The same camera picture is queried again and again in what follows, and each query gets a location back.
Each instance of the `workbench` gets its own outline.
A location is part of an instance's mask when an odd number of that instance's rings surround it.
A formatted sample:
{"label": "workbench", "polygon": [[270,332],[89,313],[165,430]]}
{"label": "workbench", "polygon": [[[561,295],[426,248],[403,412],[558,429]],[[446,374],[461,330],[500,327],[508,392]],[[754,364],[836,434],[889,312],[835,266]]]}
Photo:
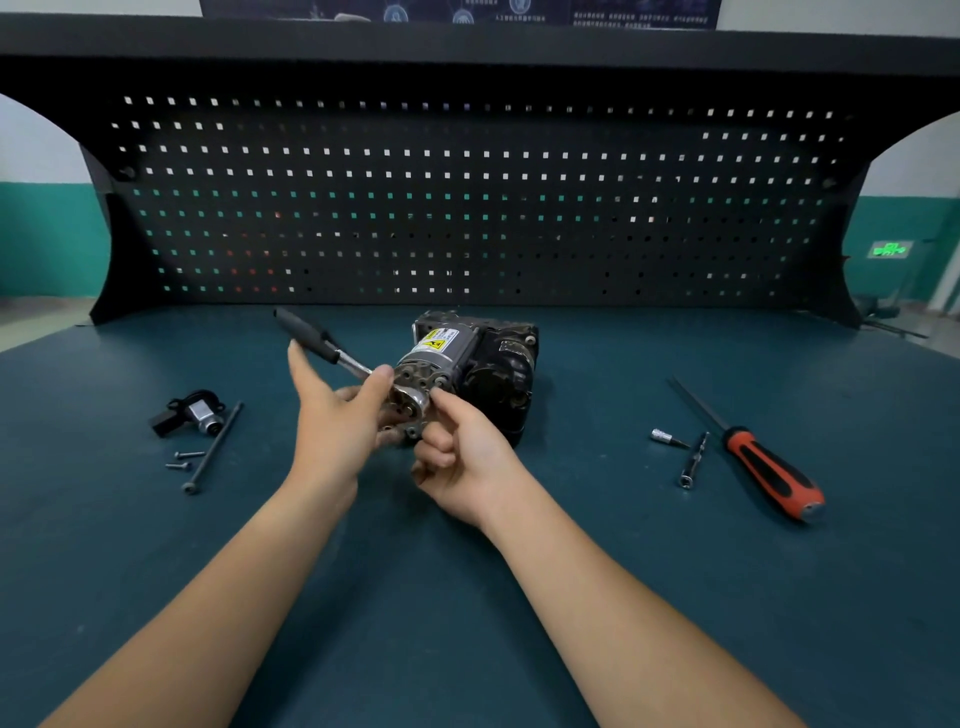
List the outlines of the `workbench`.
{"label": "workbench", "polygon": [[[407,351],[421,313],[301,311],[372,365]],[[540,325],[531,472],[810,726],[956,724],[960,361],[800,314],[470,312]],[[4,726],[52,711],[274,492],[298,406],[286,344],[268,306],[186,306],[0,354]],[[686,454],[648,434],[707,423],[671,375],[817,480],[824,522],[787,519],[718,438],[678,488]],[[163,464],[209,441],[147,421],[198,388],[246,408],[186,497]],[[412,457],[372,458],[234,724],[592,725],[504,562],[413,487]]]}

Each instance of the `green illuminated exit sign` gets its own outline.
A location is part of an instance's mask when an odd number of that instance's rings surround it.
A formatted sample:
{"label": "green illuminated exit sign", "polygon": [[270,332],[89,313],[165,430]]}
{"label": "green illuminated exit sign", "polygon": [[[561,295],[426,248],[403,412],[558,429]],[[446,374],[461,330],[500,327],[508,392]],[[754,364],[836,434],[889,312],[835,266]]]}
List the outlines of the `green illuminated exit sign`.
{"label": "green illuminated exit sign", "polygon": [[875,260],[905,258],[910,255],[913,240],[882,241],[874,243],[867,257]]}

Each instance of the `wall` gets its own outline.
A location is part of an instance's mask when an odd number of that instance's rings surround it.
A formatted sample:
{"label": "wall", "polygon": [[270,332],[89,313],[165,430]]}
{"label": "wall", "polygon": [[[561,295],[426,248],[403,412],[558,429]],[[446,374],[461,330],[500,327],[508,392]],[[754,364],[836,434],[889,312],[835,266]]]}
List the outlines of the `wall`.
{"label": "wall", "polygon": [[[0,0],[0,12],[201,14],[199,0]],[[960,3],[723,0],[717,27],[960,37]],[[108,236],[91,213],[99,210],[88,183],[69,137],[0,96],[0,295],[99,293]],[[904,139],[871,166],[844,241],[851,290],[883,297],[913,281],[904,295],[928,299],[960,238],[958,195],[960,114]],[[878,240],[917,243],[906,260],[868,260]]]}

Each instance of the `forearm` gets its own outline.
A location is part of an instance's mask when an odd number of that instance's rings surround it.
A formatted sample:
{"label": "forearm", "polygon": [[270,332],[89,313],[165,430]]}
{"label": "forearm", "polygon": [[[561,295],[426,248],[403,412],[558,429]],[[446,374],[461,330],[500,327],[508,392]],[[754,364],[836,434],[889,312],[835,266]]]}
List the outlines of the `forearm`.
{"label": "forearm", "polygon": [[284,484],[44,726],[227,725],[340,510]]}
{"label": "forearm", "polygon": [[770,691],[634,579],[533,478],[484,530],[603,728],[802,726]]}

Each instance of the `white wall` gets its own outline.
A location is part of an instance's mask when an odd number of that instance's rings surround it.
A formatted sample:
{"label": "white wall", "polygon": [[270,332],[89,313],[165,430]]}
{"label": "white wall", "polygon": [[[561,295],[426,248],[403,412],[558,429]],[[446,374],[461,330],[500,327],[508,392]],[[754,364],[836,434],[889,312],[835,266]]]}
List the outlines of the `white wall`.
{"label": "white wall", "polygon": [[[0,0],[0,12],[201,14],[199,0]],[[960,37],[960,0],[723,0],[717,27]],[[80,151],[66,134],[0,96],[0,182],[88,179]],[[879,157],[863,194],[960,194],[960,113],[912,134]]]}

